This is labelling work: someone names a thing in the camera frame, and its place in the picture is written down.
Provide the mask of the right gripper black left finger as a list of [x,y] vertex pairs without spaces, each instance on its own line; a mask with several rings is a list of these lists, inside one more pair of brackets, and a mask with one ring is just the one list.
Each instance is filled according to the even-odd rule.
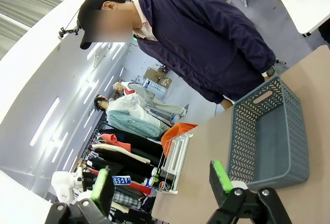
[[114,183],[110,169],[100,170],[91,193],[74,201],[73,188],[83,185],[82,172],[57,171],[52,186],[58,201],[47,215],[45,223],[111,223],[108,218],[114,195]]

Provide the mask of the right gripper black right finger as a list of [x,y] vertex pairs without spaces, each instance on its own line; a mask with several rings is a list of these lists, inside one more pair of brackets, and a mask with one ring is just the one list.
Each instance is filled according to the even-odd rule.
[[251,223],[292,223],[275,189],[264,187],[254,192],[242,181],[234,186],[220,161],[211,161],[209,167],[209,183],[218,209],[208,223],[237,223],[239,219]]

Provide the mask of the person's right hand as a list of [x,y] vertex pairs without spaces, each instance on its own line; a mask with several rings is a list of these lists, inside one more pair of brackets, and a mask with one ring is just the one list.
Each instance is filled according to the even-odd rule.
[[224,108],[224,110],[227,110],[234,105],[234,102],[229,99],[223,99],[220,105]]

